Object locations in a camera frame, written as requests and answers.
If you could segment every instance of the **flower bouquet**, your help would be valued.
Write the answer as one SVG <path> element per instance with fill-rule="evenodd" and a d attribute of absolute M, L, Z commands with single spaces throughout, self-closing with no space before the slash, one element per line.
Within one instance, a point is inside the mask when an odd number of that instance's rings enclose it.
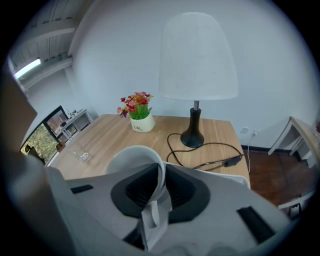
<path fill-rule="evenodd" d="M 117 113 L 120 117 L 130 115 L 132 129 L 139 133 L 148 133 L 155 126 L 155 120 L 150 114 L 152 107 L 149 107 L 149 101 L 153 98 L 151 94 L 135 92 L 127 98 L 121 98 L 124 108 L 118 107 Z"/>

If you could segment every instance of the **black lamp base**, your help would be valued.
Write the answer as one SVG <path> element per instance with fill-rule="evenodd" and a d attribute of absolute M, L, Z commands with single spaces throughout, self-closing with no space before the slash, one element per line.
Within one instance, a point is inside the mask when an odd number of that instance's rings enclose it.
<path fill-rule="evenodd" d="M 198 148 L 204 141 L 204 136 L 199 131 L 201 109 L 190 109 L 190 124 L 189 128 L 181 134 L 181 142 L 189 148 Z"/>

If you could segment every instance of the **lamp neck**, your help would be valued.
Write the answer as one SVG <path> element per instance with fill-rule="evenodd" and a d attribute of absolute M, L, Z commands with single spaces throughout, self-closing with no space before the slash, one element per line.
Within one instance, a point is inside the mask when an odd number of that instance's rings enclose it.
<path fill-rule="evenodd" d="M 194 110 L 199 110 L 199 100 L 195 100 L 194 102 L 193 102 L 193 108 L 194 108 Z"/>

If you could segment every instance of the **fluorescent light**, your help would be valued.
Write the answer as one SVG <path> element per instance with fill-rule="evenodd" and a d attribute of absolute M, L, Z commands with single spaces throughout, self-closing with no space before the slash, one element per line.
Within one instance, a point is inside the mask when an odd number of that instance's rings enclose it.
<path fill-rule="evenodd" d="M 18 79 L 19 77 L 23 76 L 25 73 L 27 73 L 29 70 L 33 69 L 34 67 L 38 66 L 40 64 L 40 59 L 37 58 L 30 64 L 26 65 L 25 67 L 21 68 L 17 73 L 14 74 L 14 78 Z"/>

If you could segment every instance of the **dark brown floor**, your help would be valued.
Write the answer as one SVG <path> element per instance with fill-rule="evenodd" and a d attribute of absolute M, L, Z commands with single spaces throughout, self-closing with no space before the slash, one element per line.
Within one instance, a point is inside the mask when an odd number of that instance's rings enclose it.
<path fill-rule="evenodd" d="M 243 150 L 248 164 L 247 151 Z M 251 189 L 276 206 L 314 190 L 318 181 L 316 165 L 308 168 L 288 153 L 249 151 Z"/>

